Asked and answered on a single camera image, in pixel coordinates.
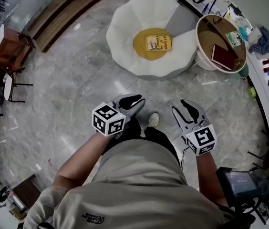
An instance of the red book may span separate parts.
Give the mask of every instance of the red book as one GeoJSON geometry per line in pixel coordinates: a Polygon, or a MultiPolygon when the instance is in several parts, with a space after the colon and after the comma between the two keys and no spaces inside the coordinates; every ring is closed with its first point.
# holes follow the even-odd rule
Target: red book
{"type": "Polygon", "coordinates": [[[214,44],[211,61],[231,71],[234,69],[235,57],[226,49],[214,44]]]}

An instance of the dark blue fabric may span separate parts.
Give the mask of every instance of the dark blue fabric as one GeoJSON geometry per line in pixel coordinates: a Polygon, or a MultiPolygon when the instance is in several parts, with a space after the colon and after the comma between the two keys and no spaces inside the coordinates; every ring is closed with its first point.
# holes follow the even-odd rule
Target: dark blue fabric
{"type": "Polygon", "coordinates": [[[262,36],[259,38],[258,43],[249,47],[249,53],[258,52],[262,55],[269,53],[269,31],[264,27],[260,27],[262,36]]]}

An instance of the forearm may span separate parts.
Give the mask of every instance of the forearm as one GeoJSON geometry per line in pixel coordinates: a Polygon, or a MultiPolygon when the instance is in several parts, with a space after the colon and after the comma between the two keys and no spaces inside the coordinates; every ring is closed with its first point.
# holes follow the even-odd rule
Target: forearm
{"type": "Polygon", "coordinates": [[[217,167],[210,152],[196,157],[199,191],[211,201],[226,204],[225,195],[216,175],[217,167]]]}
{"type": "Polygon", "coordinates": [[[58,171],[52,186],[82,186],[112,137],[94,134],[58,171]]]}

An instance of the wooden stair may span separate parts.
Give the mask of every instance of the wooden stair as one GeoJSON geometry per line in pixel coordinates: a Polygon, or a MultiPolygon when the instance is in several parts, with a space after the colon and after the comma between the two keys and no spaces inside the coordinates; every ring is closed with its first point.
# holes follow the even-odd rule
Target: wooden stair
{"type": "Polygon", "coordinates": [[[100,0],[53,0],[29,28],[39,49],[47,52],[57,38],[100,0]]]}

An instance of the white pouf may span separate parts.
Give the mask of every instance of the white pouf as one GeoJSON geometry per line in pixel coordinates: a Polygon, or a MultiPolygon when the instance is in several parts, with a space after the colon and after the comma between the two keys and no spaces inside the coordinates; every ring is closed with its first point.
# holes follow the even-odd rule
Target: white pouf
{"type": "Polygon", "coordinates": [[[169,24],[171,31],[175,23],[179,27],[176,31],[180,31],[182,25],[178,17],[184,9],[175,0],[130,0],[119,7],[106,35],[112,58],[128,71],[150,80],[172,77],[184,71],[197,50],[195,29],[174,37],[172,51],[153,61],[140,57],[133,47],[134,37],[142,30],[166,29],[169,24]]]}

